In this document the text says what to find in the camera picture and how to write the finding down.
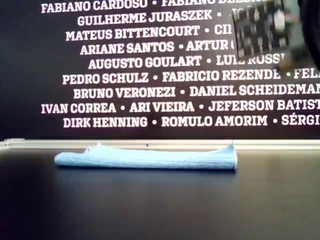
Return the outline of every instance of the black tabletop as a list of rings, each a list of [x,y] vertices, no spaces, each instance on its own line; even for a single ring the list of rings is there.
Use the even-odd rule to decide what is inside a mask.
[[[59,152],[0,152],[0,239],[320,239],[320,151],[238,151],[237,172],[59,169]]]

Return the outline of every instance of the blurry object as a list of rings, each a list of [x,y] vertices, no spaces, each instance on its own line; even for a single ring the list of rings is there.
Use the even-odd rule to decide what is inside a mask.
[[[239,60],[289,46],[282,0],[269,0],[232,14]]]

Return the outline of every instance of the white ledge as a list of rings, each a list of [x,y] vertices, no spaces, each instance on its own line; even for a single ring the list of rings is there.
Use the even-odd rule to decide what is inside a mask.
[[[97,143],[122,149],[209,151],[234,143],[237,150],[320,150],[320,140],[27,140],[7,139],[7,149],[85,149]]]

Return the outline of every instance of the blue microfiber cloth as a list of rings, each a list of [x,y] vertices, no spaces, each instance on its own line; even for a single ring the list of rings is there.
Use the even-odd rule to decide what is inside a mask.
[[[62,152],[54,158],[57,166],[235,170],[238,157],[234,144],[206,152],[118,149],[98,144],[83,153]]]

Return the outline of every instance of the black wall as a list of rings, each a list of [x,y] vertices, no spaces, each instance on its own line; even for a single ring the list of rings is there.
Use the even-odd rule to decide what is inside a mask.
[[[101,11],[42,13],[43,3],[53,4],[56,1],[44,0],[12,0],[0,3],[0,136],[7,138],[27,139],[317,139],[319,123],[312,121],[317,118],[316,105],[309,102],[308,107],[298,109],[296,106],[287,110],[279,109],[279,100],[314,100],[317,94],[281,94],[281,95],[239,95],[239,88],[245,85],[282,85],[284,88],[295,88],[297,85],[316,88],[318,78],[309,78],[304,73],[312,69],[297,70],[290,77],[273,77],[272,79],[253,80],[223,80],[223,71],[266,69],[271,70],[279,60],[279,54],[274,61],[268,64],[238,64],[217,65],[217,56],[234,55],[234,34],[217,34],[216,25],[232,24],[230,14],[232,9],[243,8],[250,5],[245,3],[223,3],[225,0],[216,0],[215,4],[183,5],[162,7],[162,0],[157,4],[148,1],[146,8],[136,9],[110,9]],[[147,18],[154,12],[164,11],[194,11],[212,10],[208,20],[187,20],[168,22],[145,22],[132,24],[106,24],[95,26],[78,26],[79,16],[111,15],[146,13]],[[126,28],[147,28],[167,26],[199,26],[199,35],[155,37],[155,38],[130,38],[130,39],[105,39],[87,41],[66,41],[67,31],[83,30],[112,30]],[[228,49],[225,50],[198,50],[186,51],[189,41],[201,40],[228,40]],[[132,43],[170,42],[174,43],[172,52],[147,52],[147,53],[120,53],[103,55],[80,55],[83,45],[102,45],[123,43],[125,47]],[[180,67],[150,67],[119,68],[119,69],[88,69],[92,59],[115,58],[154,58],[180,56],[202,56],[199,66]],[[177,71],[218,71],[220,77],[211,81],[180,81],[163,82],[162,72]],[[111,73],[149,73],[146,83],[116,83],[116,84],[63,84],[63,75],[69,74],[111,74]],[[190,86],[233,86],[238,92],[232,96],[190,96]],[[96,98],[74,99],[74,89],[111,88],[116,94],[116,88],[133,87],[176,87],[175,96],[162,98]],[[208,106],[212,101],[258,101],[274,100],[273,110],[241,110],[241,111],[209,111]],[[152,107],[153,102],[188,102],[191,101],[194,111],[191,112],[156,112]],[[132,103],[150,102],[150,112],[129,112]],[[115,113],[70,113],[72,103],[114,103]],[[68,113],[43,114],[42,104],[68,104]],[[300,122],[292,118],[290,125],[283,121],[283,115],[302,115]],[[224,116],[267,116],[266,121],[260,126],[215,126],[217,118]],[[212,126],[162,126],[162,117],[199,116],[204,119],[209,116]],[[144,127],[93,127],[92,118],[115,117],[147,117],[148,124]],[[64,118],[91,118],[91,127],[64,127]]]

